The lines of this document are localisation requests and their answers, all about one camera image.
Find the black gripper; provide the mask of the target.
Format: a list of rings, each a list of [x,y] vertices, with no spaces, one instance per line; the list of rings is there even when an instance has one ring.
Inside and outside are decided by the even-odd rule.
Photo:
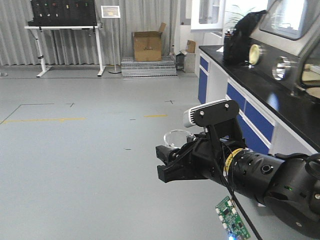
[[[246,149],[236,118],[210,125],[182,148],[155,147],[158,178],[164,182],[228,179],[236,155]]]

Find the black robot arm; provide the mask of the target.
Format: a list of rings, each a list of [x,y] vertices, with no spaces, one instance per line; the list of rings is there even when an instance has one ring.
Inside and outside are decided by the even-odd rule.
[[[212,180],[270,208],[299,233],[320,237],[320,170],[317,155],[265,155],[247,148],[236,119],[215,124],[181,148],[159,145],[163,164],[158,177],[165,183]]]

